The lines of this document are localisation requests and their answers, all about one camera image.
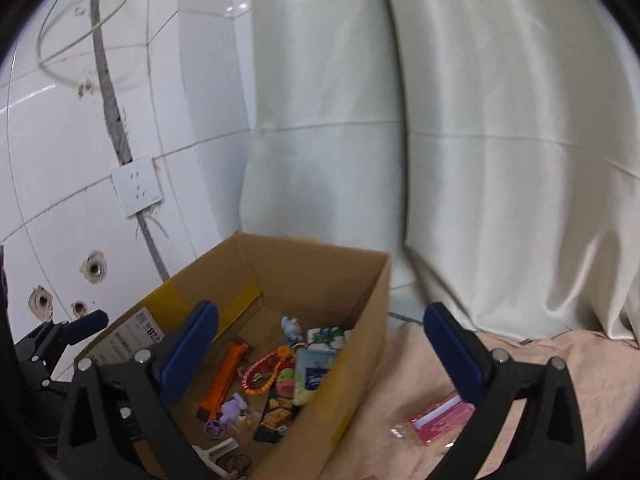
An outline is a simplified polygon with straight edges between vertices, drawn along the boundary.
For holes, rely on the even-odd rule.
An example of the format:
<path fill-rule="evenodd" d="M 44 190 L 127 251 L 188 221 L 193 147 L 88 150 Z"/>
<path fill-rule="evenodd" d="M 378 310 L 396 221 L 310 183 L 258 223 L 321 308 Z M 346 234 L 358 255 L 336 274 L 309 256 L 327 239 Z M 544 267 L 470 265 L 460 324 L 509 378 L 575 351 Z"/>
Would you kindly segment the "orange snack bar wrapper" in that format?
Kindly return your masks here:
<path fill-rule="evenodd" d="M 235 338 L 232 340 L 205 398 L 201 400 L 198 406 L 198 411 L 196 412 L 196 418 L 198 420 L 208 422 L 209 420 L 216 419 L 221 413 L 222 404 L 224 404 L 226 400 L 232 382 L 234 378 L 238 376 L 236 370 L 240 366 L 244 356 L 246 356 L 250 350 L 252 350 L 252 347 L 243 339 Z"/>

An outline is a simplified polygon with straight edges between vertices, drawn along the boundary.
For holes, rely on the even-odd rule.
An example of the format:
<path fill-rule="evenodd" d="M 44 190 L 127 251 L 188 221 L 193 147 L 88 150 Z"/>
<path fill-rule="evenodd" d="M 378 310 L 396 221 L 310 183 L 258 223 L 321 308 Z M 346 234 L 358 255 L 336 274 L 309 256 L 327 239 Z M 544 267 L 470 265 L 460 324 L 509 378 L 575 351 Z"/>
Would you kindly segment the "red cracker packet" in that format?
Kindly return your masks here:
<path fill-rule="evenodd" d="M 390 430 L 400 440 L 413 440 L 429 446 L 441 437 L 460 431 L 469 422 L 475 408 L 452 392 L 422 412 L 403 420 Z"/>

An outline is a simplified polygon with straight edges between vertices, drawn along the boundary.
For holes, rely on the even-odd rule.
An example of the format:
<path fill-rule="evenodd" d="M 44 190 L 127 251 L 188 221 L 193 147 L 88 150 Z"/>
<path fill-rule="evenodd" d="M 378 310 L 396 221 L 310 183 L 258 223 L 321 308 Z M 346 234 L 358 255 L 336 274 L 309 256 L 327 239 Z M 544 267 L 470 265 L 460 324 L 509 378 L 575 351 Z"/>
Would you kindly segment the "white plastic clamp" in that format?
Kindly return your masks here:
<path fill-rule="evenodd" d="M 198 457 L 219 479 L 236 479 L 239 477 L 237 472 L 225 470 L 217 464 L 218 460 L 236 451 L 239 447 L 239 442 L 235 438 L 223 440 L 211 448 L 200 448 L 198 445 L 192 446 Z"/>

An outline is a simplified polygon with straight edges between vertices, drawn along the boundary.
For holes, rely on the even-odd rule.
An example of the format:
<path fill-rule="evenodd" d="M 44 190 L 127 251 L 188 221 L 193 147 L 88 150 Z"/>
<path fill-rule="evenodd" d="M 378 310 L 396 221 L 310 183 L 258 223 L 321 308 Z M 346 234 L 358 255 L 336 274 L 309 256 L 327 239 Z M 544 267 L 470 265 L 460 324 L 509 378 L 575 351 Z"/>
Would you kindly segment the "purple plush toy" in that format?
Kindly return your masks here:
<path fill-rule="evenodd" d="M 239 393 L 235 393 L 230 400 L 221 405 L 219 421 L 224 426 L 230 426 L 247 409 L 248 404 L 245 399 Z"/>

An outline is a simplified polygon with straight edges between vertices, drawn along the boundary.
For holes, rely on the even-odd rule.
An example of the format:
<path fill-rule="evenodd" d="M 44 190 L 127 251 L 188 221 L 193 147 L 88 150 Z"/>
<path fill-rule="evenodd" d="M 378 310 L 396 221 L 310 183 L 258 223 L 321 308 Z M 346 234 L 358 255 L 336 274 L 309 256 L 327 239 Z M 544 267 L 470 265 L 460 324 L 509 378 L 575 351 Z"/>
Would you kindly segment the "red beaded keychain toy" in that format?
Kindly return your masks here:
<path fill-rule="evenodd" d="M 277 382 L 282 370 L 294 365 L 293 351 L 280 346 L 247 367 L 241 378 L 241 390 L 247 396 L 260 396 Z"/>

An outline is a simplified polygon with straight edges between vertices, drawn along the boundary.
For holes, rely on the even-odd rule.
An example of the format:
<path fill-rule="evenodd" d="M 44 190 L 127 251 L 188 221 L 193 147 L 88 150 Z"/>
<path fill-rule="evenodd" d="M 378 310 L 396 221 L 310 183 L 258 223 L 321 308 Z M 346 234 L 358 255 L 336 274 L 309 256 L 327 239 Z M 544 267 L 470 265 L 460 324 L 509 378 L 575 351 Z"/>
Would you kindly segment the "tissue pack yellow blue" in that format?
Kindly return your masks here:
<path fill-rule="evenodd" d="M 293 398 L 296 406 L 304 406 L 312 399 L 337 356 L 335 350 L 316 349 L 303 349 L 296 354 Z"/>

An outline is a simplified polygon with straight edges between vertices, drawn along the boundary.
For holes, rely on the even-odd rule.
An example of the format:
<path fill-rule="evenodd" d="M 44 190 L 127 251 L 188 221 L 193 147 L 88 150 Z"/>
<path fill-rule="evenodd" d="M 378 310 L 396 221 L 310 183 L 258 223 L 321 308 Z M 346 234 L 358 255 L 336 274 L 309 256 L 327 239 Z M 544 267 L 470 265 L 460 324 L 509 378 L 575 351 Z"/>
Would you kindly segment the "dark green snack packet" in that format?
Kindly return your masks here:
<path fill-rule="evenodd" d="M 279 443 L 301 410 L 302 407 L 295 405 L 292 399 L 270 392 L 254 431 L 253 440 L 260 443 Z"/>

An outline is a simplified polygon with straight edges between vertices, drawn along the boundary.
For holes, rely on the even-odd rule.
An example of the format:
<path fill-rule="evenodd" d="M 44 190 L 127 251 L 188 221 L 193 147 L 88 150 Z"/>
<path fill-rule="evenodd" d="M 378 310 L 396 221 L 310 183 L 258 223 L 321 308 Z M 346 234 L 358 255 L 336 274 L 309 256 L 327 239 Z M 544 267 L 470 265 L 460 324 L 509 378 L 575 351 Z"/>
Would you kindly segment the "white shipping label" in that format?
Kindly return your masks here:
<path fill-rule="evenodd" d="M 158 344 L 165 334 L 147 308 L 141 308 L 88 352 L 100 365 L 129 361 L 139 350 Z"/>

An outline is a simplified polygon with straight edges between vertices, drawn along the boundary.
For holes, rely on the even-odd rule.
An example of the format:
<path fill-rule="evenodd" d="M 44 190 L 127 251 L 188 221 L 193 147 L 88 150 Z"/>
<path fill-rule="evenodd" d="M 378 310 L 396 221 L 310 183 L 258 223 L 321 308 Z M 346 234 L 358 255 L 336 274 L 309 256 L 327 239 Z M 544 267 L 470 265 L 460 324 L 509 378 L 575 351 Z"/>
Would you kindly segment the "beige table cloth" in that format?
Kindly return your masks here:
<path fill-rule="evenodd" d="M 516 344 L 430 313 L 390 334 L 326 479 L 575 479 L 631 424 L 639 349 L 573 330 Z"/>

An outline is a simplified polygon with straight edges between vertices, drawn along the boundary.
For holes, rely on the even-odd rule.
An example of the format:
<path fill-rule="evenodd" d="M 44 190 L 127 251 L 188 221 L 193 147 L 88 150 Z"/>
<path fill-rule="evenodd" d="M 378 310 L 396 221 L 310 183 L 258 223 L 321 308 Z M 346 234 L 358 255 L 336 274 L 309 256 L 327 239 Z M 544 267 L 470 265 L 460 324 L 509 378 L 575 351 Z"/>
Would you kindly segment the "blue toy figure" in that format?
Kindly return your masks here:
<path fill-rule="evenodd" d="M 284 316 L 281 320 L 281 330 L 284 338 L 291 344 L 304 341 L 303 327 L 297 318 Z"/>

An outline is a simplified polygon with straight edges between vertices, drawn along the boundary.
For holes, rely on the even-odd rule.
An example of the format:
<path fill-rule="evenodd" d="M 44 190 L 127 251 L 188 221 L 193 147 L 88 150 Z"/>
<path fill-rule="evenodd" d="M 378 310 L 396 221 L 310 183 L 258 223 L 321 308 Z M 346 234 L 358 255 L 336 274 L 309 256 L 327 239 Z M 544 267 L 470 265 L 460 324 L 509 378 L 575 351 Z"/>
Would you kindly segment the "cardboard box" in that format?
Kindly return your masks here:
<path fill-rule="evenodd" d="M 96 356 L 115 343 L 116 330 L 144 312 L 163 333 L 201 300 L 219 311 L 220 325 L 186 396 L 171 410 L 193 444 L 205 437 L 195 413 L 218 364 L 240 337 L 256 361 L 284 343 L 282 318 L 303 330 L 350 330 L 345 349 L 278 444 L 248 442 L 253 479 L 317 479 L 357 411 L 385 344 L 392 260 L 384 252 L 236 233 L 160 285 L 85 350 Z"/>

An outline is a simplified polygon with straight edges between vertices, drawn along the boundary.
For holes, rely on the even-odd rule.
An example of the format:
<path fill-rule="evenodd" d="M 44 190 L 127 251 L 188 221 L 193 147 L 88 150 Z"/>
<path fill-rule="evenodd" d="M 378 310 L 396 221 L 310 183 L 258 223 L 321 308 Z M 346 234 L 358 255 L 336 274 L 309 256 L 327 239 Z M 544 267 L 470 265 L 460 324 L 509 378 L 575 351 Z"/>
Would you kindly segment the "pale green curtain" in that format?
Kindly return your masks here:
<path fill-rule="evenodd" d="M 602 0 L 252 0 L 242 229 L 388 252 L 398 304 L 639 335 L 639 53 Z"/>

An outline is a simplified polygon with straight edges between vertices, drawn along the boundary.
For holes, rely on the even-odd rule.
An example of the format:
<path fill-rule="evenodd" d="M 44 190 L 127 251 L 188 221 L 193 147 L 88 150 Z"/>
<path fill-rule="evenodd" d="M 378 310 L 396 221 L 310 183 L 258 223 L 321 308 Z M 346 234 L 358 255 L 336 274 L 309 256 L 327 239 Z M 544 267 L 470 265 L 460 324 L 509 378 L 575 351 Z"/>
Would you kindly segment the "white wall socket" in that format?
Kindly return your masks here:
<path fill-rule="evenodd" d="M 112 170 L 111 178 L 122 212 L 134 217 L 163 200 L 160 181 L 149 157 L 141 157 Z"/>

